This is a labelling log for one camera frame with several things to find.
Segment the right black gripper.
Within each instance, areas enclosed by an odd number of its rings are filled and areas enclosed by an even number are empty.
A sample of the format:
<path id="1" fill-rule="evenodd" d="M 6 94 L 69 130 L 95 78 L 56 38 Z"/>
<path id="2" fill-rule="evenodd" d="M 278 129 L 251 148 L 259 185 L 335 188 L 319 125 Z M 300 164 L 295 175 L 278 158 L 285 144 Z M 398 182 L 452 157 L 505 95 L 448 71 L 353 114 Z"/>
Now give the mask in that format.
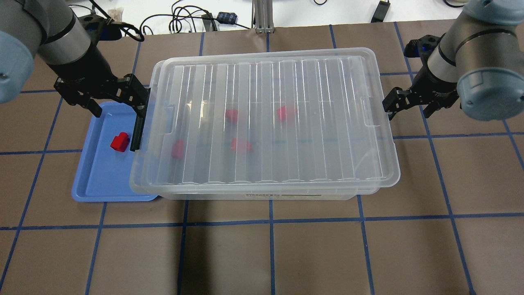
<path id="1" fill-rule="evenodd" d="M 410 89 L 394 87 L 384 97 L 382 107 L 389 121 L 399 112 L 419 105 L 427 105 L 423 115 L 424 118 L 430 118 L 434 112 L 451 108 L 456 103 L 459 99 L 456 86 L 457 83 L 441 80 L 427 66 L 422 66 Z"/>

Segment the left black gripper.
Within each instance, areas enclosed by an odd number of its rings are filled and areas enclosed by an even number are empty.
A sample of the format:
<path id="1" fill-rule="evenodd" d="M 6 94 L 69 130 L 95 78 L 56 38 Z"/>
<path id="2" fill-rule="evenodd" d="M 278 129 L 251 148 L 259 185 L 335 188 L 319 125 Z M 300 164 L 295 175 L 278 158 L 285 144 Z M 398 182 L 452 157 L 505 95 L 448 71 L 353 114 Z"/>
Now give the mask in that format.
<path id="1" fill-rule="evenodd" d="M 95 99 L 108 99 L 130 106 L 137 116 L 147 114 L 150 89 L 133 73 L 117 78 L 97 47 L 89 47 L 83 56 L 63 65 L 54 65 L 58 79 L 54 89 L 70 106 L 80 106 L 100 118 L 102 108 Z"/>

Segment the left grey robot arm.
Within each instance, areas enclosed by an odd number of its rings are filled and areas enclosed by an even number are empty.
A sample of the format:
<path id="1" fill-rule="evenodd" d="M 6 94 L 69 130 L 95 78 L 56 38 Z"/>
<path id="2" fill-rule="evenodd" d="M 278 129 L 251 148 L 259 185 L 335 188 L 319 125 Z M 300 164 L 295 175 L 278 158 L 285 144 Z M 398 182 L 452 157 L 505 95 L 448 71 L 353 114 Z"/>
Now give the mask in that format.
<path id="1" fill-rule="evenodd" d="M 67 104 L 99 117 L 97 100 L 112 100 L 146 116 L 149 91 L 133 74 L 114 75 L 97 48 L 100 41 L 121 39 L 129 24 L 96 14 L 78 17 L 63 0 L 2 0 L 0 7 L 2 103 L 21 93 L 39 56 L 57 75 L 54 89 Z"/>

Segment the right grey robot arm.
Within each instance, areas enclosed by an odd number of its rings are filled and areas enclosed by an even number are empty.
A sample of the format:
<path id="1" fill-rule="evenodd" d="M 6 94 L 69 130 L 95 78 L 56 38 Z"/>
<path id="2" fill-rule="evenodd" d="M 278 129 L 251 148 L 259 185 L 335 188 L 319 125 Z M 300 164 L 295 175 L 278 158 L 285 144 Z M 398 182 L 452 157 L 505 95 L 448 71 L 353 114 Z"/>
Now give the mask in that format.
<path id="1" fill-rule="evenodd" d="M 393 88 L 382 106 L 389 120 L 424 106 L 429 118 L 457 101 L 466 116 L 506 120 L 523 112 L 523 52 L 516 27 L 523 23 L 522 0 L 470 0 L 442 36 L 425 35 L 404 48 L 422 67 L 412 85 Z"/>

